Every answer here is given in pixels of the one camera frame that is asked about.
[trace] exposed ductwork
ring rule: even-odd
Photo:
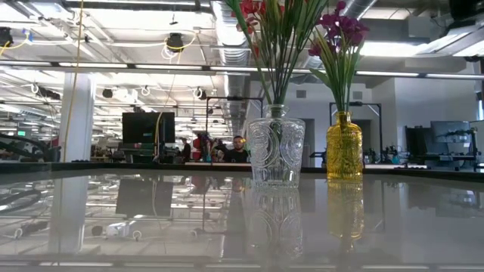
[[[341,12],[341,15],[345,15],[351,18],[356,18],[360,20],[363,15],[377,2],[378,0],[345,0],[346,8]],[[321,60],[317,56],[308,56],[306,62],[302,66],[304,69],[316,69],[322,66]],[[304,75],[304,76],[294,76],[290,81],[296,85],[301,85],[304,83],[316,83],[319,82],[315,76]]]
[[[232,10],[224,2],[213,2],[213,11],[216,16],[216,32],[219,45],[246,46],[247,40],[242,32],[238,32],[237,19],[231,16]],[[246,66],[249,60],[249,51],[242,49],[220,50],[220,58],[226,66]],[[225,96],[244,96],[245,76],[224,75]],[[240,133],[244,125],[241,103],[228,101],[228,120],[231,122],[233,134]]]

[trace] monitor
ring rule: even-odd
[[[153,144],[160,113],[123,113],[123,143]],[[175,113],[162,113],[160,141],[175,143]]]
[[[430,123],[434,141],[437,143],[470,143],[469,122],[465,121],[432,121]]]

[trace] person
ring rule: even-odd
[[[244,149],[245,139],[241,136],[234,137],[234,149],[224,154],[225,162],[247,162],[249,153]]]
[[[182,138],[181,142],[183,143],[183,151],[181,152],[181,155],[183,156],[183,161],[189,162],[190,161],[190,155],[191,155],[190,144],[187,143],[186,138]]]

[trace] cable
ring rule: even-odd
[[[66,126],[66,135],[64,139],[64,146],[62,147],[63,152],[63,161],[66,162],[66,155],[67,155],[67,142],[69,140],[69,128],[70,128],[70,118],[72,117],[73,113],[73,104],[74,104],[74,97],[76,94],[76,87],[77,87],[77,74],[79,73],[79,62],[81,57],[81,34],[82,34],[82,13],[84,12],[84,0],[81,0],[81,10],[79,12],[79,32],[77,34],[77,60],[76,60],[76,68],[74,69],[74,84],[73,84],[73,91],[70,97],[70,105],[69,105],[69,115],[67,117],[67,126]]]

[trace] table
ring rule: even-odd
[[[244,171],[121,168],[0,181],[3,196],[41,195],[15,212],[5,213],[33,196],[0,206],[2,267],[484,270],[477,182],[366,174],[350,183],[309,173],[299,189],[273,189],[252,187]]]

